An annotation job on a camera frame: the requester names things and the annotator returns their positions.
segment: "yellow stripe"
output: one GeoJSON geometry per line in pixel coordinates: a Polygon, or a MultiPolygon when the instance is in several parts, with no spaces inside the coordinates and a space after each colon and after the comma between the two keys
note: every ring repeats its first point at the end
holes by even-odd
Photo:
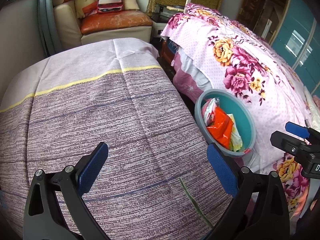
{"type": "Polygon", "coordinates": [[[161,67],[157,66],[157,65],[152,65],[152,66],[145,66],[145,67],[128,67],[128,68],[124,68],[124,69],[108,70],[108,71],[106,71],[105,73],[102,73],[99,76],[95,76],[95,77],[92,77],[92,78],[81,79],[81,80],[78,80],[78,81],[74,81],[74,82],[71,82],[71,83],[68,83],[68,84],[65,84],[65,85],[56,86],[56,87],[53,87],[53,88],[50,88],[50,89],[47,89],[47,90],[43,90],[43,91],[39,91],[39,92],[36,92],[36,93],[30,93],[30,94],[26,95],[22,100],[18,101],[17,103],[15,103],[13,105],[10,105],[9,107],[7,107],[5,109],[0,110],[0,113],[3,113],[5,111],[8,111],[11,108],[14,108],[15,106],[20,105],[27,98],[36,97],[36,96],[39,96],[39,95],[47,94],[47,93],[52,92],[53,90],[63,89],[63,88],[67,88],[67,87],[70,87],[70,86],[73,86],[73,85],[76,85],[76,84],[81,84],[81,83],[97,80],[97,79],[99,79],[99,78],[101,78],[101,77],[103,77],[103,76],[105,76],[107,74],[122,73],[122,72],[126,72],[126,71],[144,70],[144,69],[151,69],[151,68],[161,68],[161,67]]]}

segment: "orange plastic bag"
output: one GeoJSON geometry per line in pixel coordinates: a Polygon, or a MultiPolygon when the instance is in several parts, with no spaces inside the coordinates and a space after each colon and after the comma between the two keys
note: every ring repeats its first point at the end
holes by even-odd
{"type": "Polygon", "coordinates": [[[207,129],[211,136],[223,147],[229,150],[233,121],[220,108],[216,107],[214,111],[214,124],[207,129]]]}

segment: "teal bucket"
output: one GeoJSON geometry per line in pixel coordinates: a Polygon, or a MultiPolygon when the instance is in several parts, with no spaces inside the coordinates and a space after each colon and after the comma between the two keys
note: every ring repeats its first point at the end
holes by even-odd
{"type": "Polygon", "coordinates": [[[195,106],[195,119],[196,123],[202,132],[206,141],[210,143],[216,143],[220,150],[226,155],[230,157],[241,157],[245,154],[252,154],[252,148],[256,141],[256,128],[254,125],[254,120],[244,106],[244,104],[236,98],[234,95],[219,89],[210,89],[206,92],[203,92],[202,95],[198,98],[195,106]],[[201,115],[201,107],[206,103],[206,101],[210,98],[219,98],[220,100],[220,108],[226,112],[226,114],[233,114],[233,117],[236,121],[236,126],[238,132],[242,138],[243,146],[238,152],[233,152],[227,150],[220,143],[218,143],[211,134],[208,132],[202,115],[201,115]]]}

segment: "beige leather armrest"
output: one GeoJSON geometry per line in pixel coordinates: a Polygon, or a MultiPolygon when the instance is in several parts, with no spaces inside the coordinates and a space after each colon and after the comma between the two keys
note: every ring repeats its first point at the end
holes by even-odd
{"type": "Polygon", "coordinates": [[[75,1],[69,1],[53,8],[54,20],[64,50],[81,46],[80,21],[76,16],[75,1]]]}

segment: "blue gripper pad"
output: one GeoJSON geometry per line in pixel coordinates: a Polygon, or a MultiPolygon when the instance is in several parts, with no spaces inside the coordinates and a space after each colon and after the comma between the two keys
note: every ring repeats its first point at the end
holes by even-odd
{"type": "Polygon", "coordinates": [[[238,193],[237,178],[213,144],[207,148],[207,158],[225,192],[235,198],[238,193]]]}
{"type": "Polygon", "coordinates": [[[303,139],[309,138],[310,133],[308,128],[297,125],[293,122],[287,122],[285,124],[285,130],[289,133],[295,134],[303,139]]]}
{"type": "Polygon", "coordinates": [[[108,145],[104,142],[99,143],[91,154],[91,158],[83,168],[80,175],[78,175],[77,190],[79,196],[88,193],[96,180],[102,166],[108,158],[108,145]]]}

